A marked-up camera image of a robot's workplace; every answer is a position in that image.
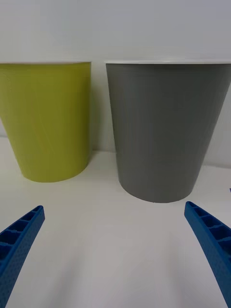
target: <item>trash can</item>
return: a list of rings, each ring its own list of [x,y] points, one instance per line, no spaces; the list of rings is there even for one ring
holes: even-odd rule
[[[229,63],[106,63],[119,181],[168,203],[196,182],[231,80]]]
[[[90,63],[0,64],[0,117],[22,174],[65,180],[88,164]]]

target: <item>wall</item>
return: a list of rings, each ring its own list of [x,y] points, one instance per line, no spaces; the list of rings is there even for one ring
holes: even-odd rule
[[[94,148],[113,151],[103,60],[230,58],[230,10],[229,0],[1,0],[0,62],[92,59]],[[205,163],[231,167],[230,103],[231,91]]]

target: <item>gray bin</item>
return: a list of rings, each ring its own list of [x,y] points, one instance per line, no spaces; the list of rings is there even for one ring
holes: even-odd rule
[[[230,64],[106,64],[122,187],[151,202],[187,197],[231,80]]]

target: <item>yellow-green bin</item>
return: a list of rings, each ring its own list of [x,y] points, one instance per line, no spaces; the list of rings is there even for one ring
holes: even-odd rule
[[[0,117],[22,174],[71,178],[88,164],[90,62],[0,64]]]

